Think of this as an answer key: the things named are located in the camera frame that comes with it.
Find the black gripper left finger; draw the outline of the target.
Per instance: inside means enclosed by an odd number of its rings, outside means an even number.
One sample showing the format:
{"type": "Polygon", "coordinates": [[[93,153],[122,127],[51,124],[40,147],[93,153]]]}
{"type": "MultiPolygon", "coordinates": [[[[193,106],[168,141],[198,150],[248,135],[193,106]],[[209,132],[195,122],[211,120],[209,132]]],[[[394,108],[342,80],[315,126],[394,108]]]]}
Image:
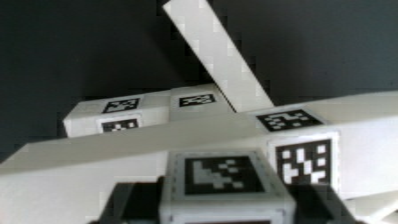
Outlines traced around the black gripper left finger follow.
{"type": "Polygon", "coordinates": [[[163,178],[113,186],[99,218],[88,224],[159,224],[163,178]]]}

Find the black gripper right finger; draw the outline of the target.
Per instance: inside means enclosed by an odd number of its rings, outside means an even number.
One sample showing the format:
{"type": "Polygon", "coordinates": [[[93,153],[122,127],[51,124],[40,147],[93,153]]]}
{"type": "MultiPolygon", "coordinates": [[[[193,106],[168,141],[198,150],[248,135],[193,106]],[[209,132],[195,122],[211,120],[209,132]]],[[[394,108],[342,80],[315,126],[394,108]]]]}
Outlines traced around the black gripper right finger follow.
{"type": "Polygon", "coordinates": [[[353,218],[326,184],[289,185],[296,202],[292,224],[367,224],[353,218]]]}

